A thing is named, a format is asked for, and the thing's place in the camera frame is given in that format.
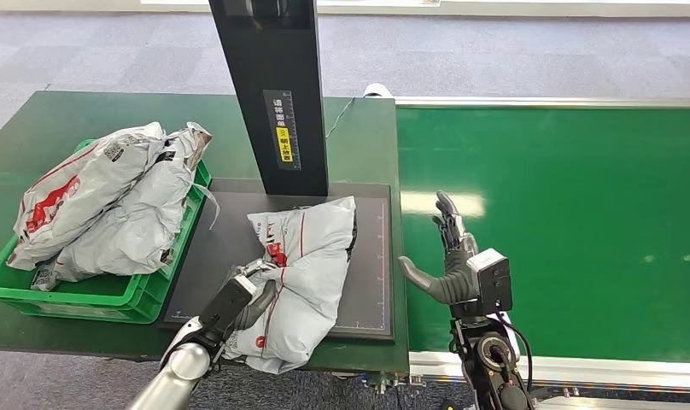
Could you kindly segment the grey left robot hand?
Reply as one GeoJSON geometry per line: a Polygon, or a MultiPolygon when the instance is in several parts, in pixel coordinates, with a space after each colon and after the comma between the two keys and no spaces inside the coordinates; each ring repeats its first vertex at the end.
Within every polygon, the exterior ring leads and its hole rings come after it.
{"type": "MultiPolygon", "coordinates": [[[[248,278],[255,273],[274,270],[276,268],[278,268],[278,266],[270,261],[256,259],[244,266],[234,266],[227,274],[226,278],[232,279],[238,275],[243,275],[248,278]]],[[[276,294],[276,282],[272,279],[268,279],[260,295],[245,307],[233,321],[231,325],[232,330],[241,331],[250,328],[270,306],[276,294]]]]}

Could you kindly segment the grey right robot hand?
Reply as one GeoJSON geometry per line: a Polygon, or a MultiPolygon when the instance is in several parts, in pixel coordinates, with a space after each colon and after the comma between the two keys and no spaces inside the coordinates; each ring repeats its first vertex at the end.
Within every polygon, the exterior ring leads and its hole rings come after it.
{"type": "Polygon", "coordinates": [[[398,263],[405,278],[417,288],[441,304],[454,305],[478,297],[475,276],[467,266],[467,261],[478,253],[478,247],[452,198],[442,190],[436,192],[436,197],[441,215],[431,219],[441,237],[444,274],[434,277],[417,268],[407,256],[399,256],[398,263]]]}

